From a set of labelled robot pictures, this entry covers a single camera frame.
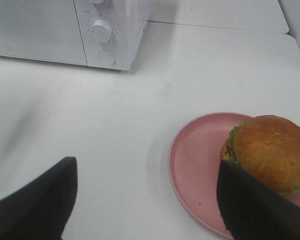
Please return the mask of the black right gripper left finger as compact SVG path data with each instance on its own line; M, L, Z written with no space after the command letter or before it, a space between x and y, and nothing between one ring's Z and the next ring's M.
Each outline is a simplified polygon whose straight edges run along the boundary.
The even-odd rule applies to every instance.
M77 159L65 157L0 200L0 240L60 240L77 192Z

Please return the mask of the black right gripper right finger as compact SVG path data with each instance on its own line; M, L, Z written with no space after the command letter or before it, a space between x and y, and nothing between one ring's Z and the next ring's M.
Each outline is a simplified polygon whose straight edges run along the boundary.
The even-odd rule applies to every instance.
M300 207L232 160L220 162L216 198L235 240L300 240Z

